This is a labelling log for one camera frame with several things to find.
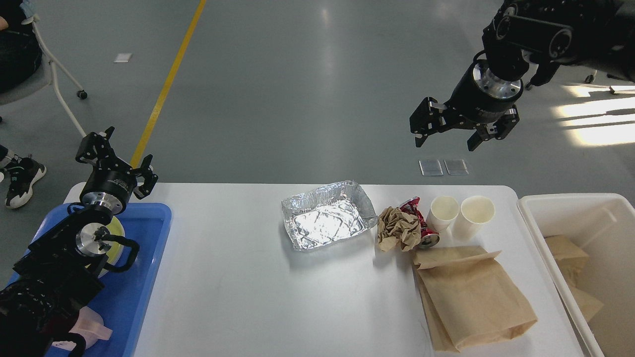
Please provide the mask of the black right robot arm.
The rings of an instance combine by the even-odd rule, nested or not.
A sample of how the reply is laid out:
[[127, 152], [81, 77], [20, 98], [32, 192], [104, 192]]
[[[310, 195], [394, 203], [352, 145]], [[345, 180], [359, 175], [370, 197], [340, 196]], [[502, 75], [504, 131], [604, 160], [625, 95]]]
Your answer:
[[627, 0], [506, 0], [483, 29], [483, 49], [451, 97], [426, 97], [410, 116], [421, 147], [451, 129], [472, 130], [469, 151], [502, 140], [520, 117], [515, 102], [522, 77], [535, 64], [530, 86], [549, 83], [562, 66], [581, 66], [634, 80], [634, 2]]

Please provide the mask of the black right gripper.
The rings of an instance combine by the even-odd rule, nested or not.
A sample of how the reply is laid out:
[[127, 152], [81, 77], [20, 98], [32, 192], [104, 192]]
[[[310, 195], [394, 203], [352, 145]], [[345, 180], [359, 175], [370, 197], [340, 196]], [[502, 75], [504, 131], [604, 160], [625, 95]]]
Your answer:
[[469, 120], [476, 131], [467, 140], [470, 152], [485, 141], [503, 140], [520, 121], [515, 102], [521, 97], [521, 79], [507, 81], [497, 77], [485, 60], [470, 64], [450, 98], [440, 104], [425, 97], [410, 116], [410, 132], [415, 146], [422, 147], [430, 135], [442, 133]]

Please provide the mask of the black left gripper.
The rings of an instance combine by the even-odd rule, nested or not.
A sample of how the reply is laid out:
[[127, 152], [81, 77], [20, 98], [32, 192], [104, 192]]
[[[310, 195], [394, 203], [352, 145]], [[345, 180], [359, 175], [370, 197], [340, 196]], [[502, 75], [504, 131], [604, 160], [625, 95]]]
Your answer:
[[158, 181], [151, 165], [153, 155], [148, 154], [140, 167], [131, 174], [122, 172], [122, 160], [110, 145], [114, 126], [104, 132], [86, 135], [77, 150], [75, 160], [89, 164], [93, 170], [84, 186], [80, 198], [84, 205], [105, 202], [109, 208], [126, 208], [132, 193], [137, 199], [150, 196]]

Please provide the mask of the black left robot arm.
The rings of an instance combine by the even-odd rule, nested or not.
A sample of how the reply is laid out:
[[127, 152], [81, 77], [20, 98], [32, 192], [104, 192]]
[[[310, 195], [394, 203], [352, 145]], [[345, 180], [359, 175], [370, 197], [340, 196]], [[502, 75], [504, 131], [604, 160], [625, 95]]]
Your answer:
[[53, 343], [71, 342], [71, 357], [81, 357], [86, 339], [72, 332], [80, 310], [104, 288], [101, 271], [122, 273], [130, 269], [140, 245], [107, 230], [124, 212], [131, 195], [143, 199], [152, 192], [158, 176], [147, 155], [134, 169], [118, 157], [109, 140], [114, 127], [86, 135], [75, 159], [92, 165], [92, 172], [67, 215], [28, 247], [13, 266], [18, 280], [0, 295], [3, 357], [43, 357]]

